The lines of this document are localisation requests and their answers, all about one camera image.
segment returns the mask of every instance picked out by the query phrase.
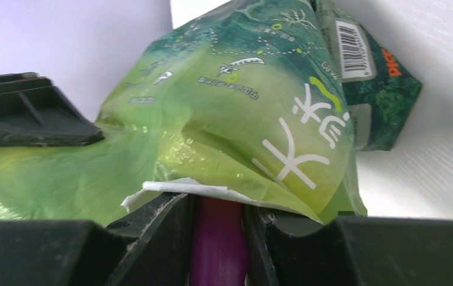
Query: plastic packaging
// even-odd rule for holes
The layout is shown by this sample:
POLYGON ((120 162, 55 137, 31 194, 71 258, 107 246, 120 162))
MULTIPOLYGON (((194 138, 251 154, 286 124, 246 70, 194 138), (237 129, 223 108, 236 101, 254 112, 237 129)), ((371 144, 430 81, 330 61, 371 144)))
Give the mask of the plastic packaging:
POLYGON ((307 1, 231 1, 147 48, 101 108, 103 142, 0 148, 0 219, 107 224, 143 182, 186 177, 319 222, 365 215, 350 114, 325 61, 307 1))
POLYGON ((83 146, 103 139, 48 78, 0 75, 0 147, 83 146))
POLYGON ((323 68, 341 78, 357 150, 391 150, 422 84, 334 0, 312 0, 332 54, 323 68))

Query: white background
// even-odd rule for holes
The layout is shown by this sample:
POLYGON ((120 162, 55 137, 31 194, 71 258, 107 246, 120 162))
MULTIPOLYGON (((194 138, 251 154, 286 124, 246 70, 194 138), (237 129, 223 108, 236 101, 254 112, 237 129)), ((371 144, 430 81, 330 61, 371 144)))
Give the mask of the white background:
MULTIPOLYGON (((358 154, 371 215, 453 218, 453 1, 337 0, 424 84, 391 152, 358 154)), ((180 25, 221 0, 172 0, 180 25)), ((144 48, 172 28, 168 0, 0 0, 0 74, 50 77, 94 120, 144 48)))

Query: purple object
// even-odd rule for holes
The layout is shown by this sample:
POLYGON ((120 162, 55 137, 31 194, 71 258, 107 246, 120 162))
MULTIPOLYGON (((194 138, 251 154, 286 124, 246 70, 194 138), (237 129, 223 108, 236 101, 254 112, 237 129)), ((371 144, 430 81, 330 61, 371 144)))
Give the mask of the purple object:
POLYGON ((199 197, 197 208, 190 286, 244 286, 249 253, 243 205, 199 197))

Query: black plastic slot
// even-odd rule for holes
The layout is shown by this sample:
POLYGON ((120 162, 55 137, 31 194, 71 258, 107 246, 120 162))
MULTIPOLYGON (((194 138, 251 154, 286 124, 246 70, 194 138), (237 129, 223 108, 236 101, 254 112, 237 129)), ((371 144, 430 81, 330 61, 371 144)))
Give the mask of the black plastic slot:
POLYGON ((19 80, 15 82, 3 82, 0 83, 0 94, 23 91, 25 89, 43 88, 45 86, 52 86, 52 82, 45 77, 29 80, 19 80))
POLYGON ((16 92, 0 95, 0 123, 32 129, 42 127, 16 92))
POLYGON ((193 195, 163 193, 108 225, 112 233, 135 242, 104 286, 186 285, 194 201, 193 195))
POLYGON ((249 246, 250 285, 283 286, 279 283, 274 262, 267 246, 267 227, 272 224, 268 209, 244 206, 244 232, 249 246))
POLYGON ((0 221, 0 286, 102 286, 126 246, 88 221, 0 221))
POLYGON ((13 82, 15 80, 22 80, 22 79, 31 79, 37 77, 36 73, 8 73, 8 74, 0 74, 0 83, 2 82, 13 82))
POLYGON ((67 132, 77 125, 77 115, 60 97, 54 86, 23 91, 29 103, 37 110, 46 126, 57 132, 67 132))
POLYGON ((36 76, 0 76, 0 147, 85 146, 104 139, 50 79, 36 76))
POLYGON ((27 108, 28 112, 32 115, 33 119, 37 121, 41 126, 46 126, 46 121, 39 115, 37 110, 35 110, 32 103, 26 98, 25 94, 22 92, 18 92, 18 96, 20 97, 21 101, 23 102, 24 106, 27 108))
MULTIPOLYGON (((453 221, 339 216, 322 226, 251 208, 246 229, 265 231, 257 244, 266 243, 281 286, 453 285, 453 221)), ((255 286, 269 285, 266 273, 257 277, 255 286)))

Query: white label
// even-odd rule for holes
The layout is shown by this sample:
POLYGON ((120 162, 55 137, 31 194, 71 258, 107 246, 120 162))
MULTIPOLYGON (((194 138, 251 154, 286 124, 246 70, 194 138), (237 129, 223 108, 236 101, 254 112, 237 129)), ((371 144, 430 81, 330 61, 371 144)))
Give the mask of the white label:
POLYGON ((343 79, 371 77, 369 48, 357 25, 336 21, 343 79))

